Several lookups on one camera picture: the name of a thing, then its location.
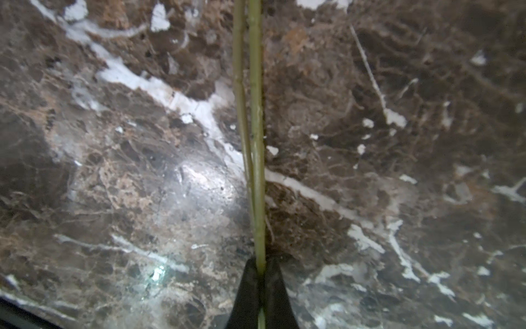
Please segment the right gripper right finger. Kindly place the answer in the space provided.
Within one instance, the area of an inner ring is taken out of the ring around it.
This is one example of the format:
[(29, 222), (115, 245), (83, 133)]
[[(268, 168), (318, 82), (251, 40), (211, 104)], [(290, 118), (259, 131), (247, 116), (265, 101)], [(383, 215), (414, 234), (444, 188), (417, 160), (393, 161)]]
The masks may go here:
[(264, 274), (265, 326), (269, 329), (299, 329), (277, 259), (267, 261)]

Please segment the pink rose bouquet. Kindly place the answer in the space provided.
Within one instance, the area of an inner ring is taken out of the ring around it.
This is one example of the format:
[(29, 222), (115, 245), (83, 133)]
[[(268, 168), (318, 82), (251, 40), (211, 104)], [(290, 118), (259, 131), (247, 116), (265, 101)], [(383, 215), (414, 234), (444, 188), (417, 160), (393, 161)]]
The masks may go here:
[[(241, 138), (242, 159), (253, 224), (256, 269), (263, 278), (267, 269), (266, 210), (264, 175), (264, 106), (262, 100), (262, 2), (235, 1), (233, 27), (234, 96)], [(248, 32), (250, 111), (248, 115), (244, 85), (245, 32)]]

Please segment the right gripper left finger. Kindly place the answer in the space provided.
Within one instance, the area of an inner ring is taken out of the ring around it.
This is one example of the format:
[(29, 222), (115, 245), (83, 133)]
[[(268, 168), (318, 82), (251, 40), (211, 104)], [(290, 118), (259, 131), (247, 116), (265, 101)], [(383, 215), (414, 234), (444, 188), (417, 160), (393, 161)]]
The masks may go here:
[(258, 328), (261, 282), (262, 276), (258, 273), (256, 259), (251, 258), (245, 264), (226, 329)]

